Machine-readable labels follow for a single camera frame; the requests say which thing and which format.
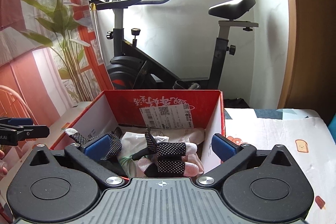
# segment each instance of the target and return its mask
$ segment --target white fingertip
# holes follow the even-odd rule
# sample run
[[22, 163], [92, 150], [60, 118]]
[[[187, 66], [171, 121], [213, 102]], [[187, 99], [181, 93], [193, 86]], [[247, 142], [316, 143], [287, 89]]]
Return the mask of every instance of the white fingertip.
[[145, 172], [151, 164], [152, 161], [148, 158], [141, 158], [138, 160], [138, 166], [142, 172]]
[[196, 164], [192, 164], [191, 162], [185, 163], [184, 176], [185, 177], [194, 177], [198, 175], [199, 168]]
[[65, 129], [65, 133], [68, 135], [68, 136], [71, 136], [71, 135], [74, 135], [75, 133], [78, 133], [78, 131], [74, 128], [67, 128]]
[[195, 154], [197, 152], [197, 145], [196, 144], [185, 143], [185, 145], [186, 145], [186, 150], [185, 150], [186, 155]]

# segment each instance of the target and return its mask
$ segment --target white label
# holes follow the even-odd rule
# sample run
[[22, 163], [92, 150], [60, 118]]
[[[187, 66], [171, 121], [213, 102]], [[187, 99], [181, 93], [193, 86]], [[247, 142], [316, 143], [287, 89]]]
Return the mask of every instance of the white label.
[[189, 104], [140, 108], [146, 126], [151, 128], [193, 128]]

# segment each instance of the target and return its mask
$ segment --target blue gripper pad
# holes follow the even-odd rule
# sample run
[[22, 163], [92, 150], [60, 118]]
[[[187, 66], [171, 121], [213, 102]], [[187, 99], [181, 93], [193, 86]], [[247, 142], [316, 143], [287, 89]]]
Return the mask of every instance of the blue gripper pad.
[[218, 133], [212, 136], [211, 148], [221, 161], [228, 160], [241, 150], [239, 145], [236, 145]]
[[10, 126], [32, 126], [34, 124], [31, 118], [11, 118], [7, 123]]
[[94, 142], [84, 150], [84, 154], [90, 159], [98, 161], [104, 157], [110, 149], [110, 137], [105, 135], [101, 139]]

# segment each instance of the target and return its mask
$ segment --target triangular cutout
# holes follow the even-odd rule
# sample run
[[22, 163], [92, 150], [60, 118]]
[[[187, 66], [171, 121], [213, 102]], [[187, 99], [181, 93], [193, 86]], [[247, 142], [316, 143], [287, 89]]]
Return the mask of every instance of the triangular cutout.
[[32, 161], [30, 162], [30, 166], [36, 166], [36, 165], [42, 165], [42, 164], [48, 164], [49, 160], [46, 156], [46, 154], [44, 153], [43, 150], [39, 150], [34, 158], [32, 159]]
[[291, 163], [289, 162], [288, 158], [286, 157], [285, 153], [283, 153], [283, 151], [277, 151], [272, 160], [272, 164], [291, 166]]

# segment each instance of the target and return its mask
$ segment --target gray ribbed platform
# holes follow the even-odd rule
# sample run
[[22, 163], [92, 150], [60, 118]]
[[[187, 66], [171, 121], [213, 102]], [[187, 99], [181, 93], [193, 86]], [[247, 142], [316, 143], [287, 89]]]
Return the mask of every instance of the gray ribbed platform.
[[[17, 222], [17, 224], [26, 223], [28, 222], [24, 220]], [[68, 222], [68, 224], [156, 223], [247, 224], [252, 222], [229, 211], [216, 191], [200, 189], [188, 178], [132, 179], [127, 187], [107, 190], [92, 211]]]

